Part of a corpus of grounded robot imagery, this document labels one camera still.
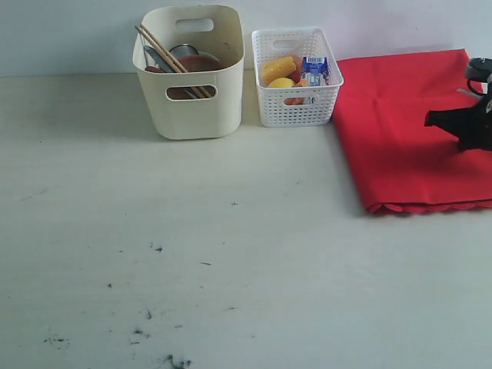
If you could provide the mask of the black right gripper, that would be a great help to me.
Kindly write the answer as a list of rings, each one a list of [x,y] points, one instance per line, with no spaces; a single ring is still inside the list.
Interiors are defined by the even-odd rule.
[[[491,93],[483,96],[475,109],[457,108],[429,111],[424,119],[425,127],[437,127],[459,138],[459,151],[491,150]]]

